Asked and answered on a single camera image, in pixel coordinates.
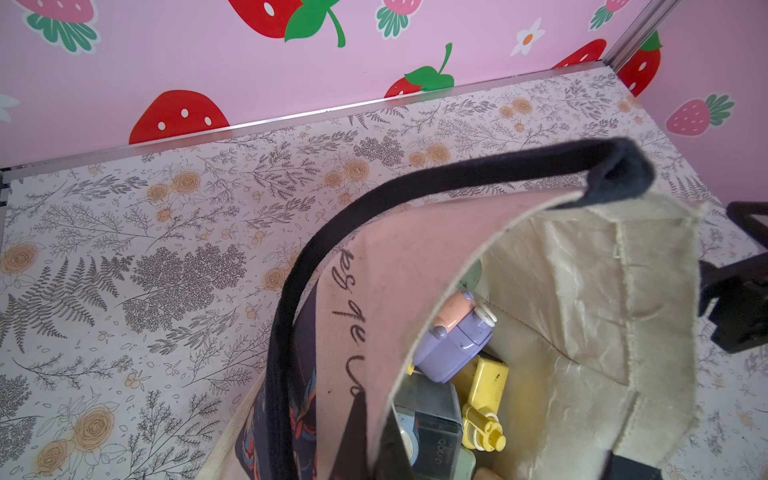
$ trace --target bag strap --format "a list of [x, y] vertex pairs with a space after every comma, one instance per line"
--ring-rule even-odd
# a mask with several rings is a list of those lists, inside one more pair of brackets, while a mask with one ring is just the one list
[[526, 151], [460, 161], [402, 175], [364, 194], [331, 218], [307, 242], [283, 284], [266, 361], [267, 434], [270, 469], [279, 478], [296, 478], [290, 427], [288, 372], [293, 319], [304, 287], [323, 258], [349, 233], [390, 208], [450, 190], [500, 184], [589, 170], [587, 190], [556, 208], [586, 207], [639, 197], [654, 181], [654, 169], [627, 138], [582, 140]]

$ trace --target metal edge trim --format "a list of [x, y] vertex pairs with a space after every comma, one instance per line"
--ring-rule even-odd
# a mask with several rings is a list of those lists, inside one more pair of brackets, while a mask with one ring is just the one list
[[605, 64], [619, 71], [682, 1], [652, 0], [605, 55]]
[[244, 135], [251, 135], [264, 131], [279, 130], [280, 128], [295, 127], [301, 124], [308, 124], [349, 115], [367, 113], [370, 111], [381, 110], [383, 108], [400, 107], [403, 105], [435, 100], [438, 98], [451, 97], [453, 95], [467, 94], [475, 91], [485, 91], [496, 87], [504, 87], [525, 81], [541, 80], [544, 78], [551, 78], [559, 75], [576, 73], [579, 71], [592, 70], [594, 68], [602, 68], [604, 66], [605, 64], [602, 61], [593, 61], [578, 65], [569, 65], [567, 67], [557, 68], [554, 70], [543, 70], [530, 74], [516, 75], [514, 77], [498, 78], [495, 80], [460, 85], [458, 87], [446, 88], [445, 90], [419, 92], [415, 94], [403, 95], [402, 97], [380, 98], [355, 104], [342, 105], [339, 107], [307, 111], [299, 114], [285, 115], [278, 118], [252, 121], [245, 124], [234, 125], [232, 127], [219, 128], [212, 131], [209, 130], [198, 132], [196, 134], [188, 134], [169, 139], [145, 142], [143, 144], [125, 145], [123, 147], [110, 148], [107, 150], [93, 151], [85, 154], [76, 154], [67, 157], [55, 158], [25, 165], [24, 167], [20, 168], [5, 170], [0, 172], [0, 174], [2, 175], [2, 182], [5, 184], [10, 184], [13, 180], [30, 177], [32, 175], [51, 174], [55, 171], [83, 167], [84, 165], [89, 164], [100, 164], [108, 161], [120, 160], [122, 158], [158, 153], [174, 148], [190, 147], [192, 145], [206, 144], [211, 141], [221, 141], [228, 138], [242, 137]]

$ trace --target yellow plastic toy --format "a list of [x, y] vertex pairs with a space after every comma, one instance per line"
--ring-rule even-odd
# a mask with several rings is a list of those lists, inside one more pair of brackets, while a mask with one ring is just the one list
[[466, 448], [493, 452], [507, 445], [497, 415], [508, 374], [504, 363], [476, 356], [451, 379], [459, 401], [464, 401], [462, 444]]

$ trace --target canvas tote bag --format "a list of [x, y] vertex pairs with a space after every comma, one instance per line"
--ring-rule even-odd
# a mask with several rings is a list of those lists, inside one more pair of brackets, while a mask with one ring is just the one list
[[[408, 200], [583, 170], [583, 191], [390, 213], [336, 247]], [[697, 423], [703, 209], [648, 193], [653, 178], [631, 141], [590, 140], [421, 170], [367, 193], [300, 254], [263, 382], [197, 477], [411, 478], [391, 402], [419, 339], [480, 259], [498, 318], [486, 350], [510, 372], [498, 412], [507, 447], [478, 453], [478, 465], [507, 479], [660, 478]]]

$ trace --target floral shelf liner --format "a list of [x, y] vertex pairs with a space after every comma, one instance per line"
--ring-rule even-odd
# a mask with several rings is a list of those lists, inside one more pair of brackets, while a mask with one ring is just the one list
[[[15, 180], [0, 256], [0, 478], [193, 478], [263, 374], [280, 288], [329, 218], [419, 168], [613, 136], [642, 146], [658, 190], [713, 204], [704, 259], [755, 254], [608, 68]], [[729, 356], [712, 330], [696, 331], [703, 421], [664, 474], [768, 478], [768, 347]]]

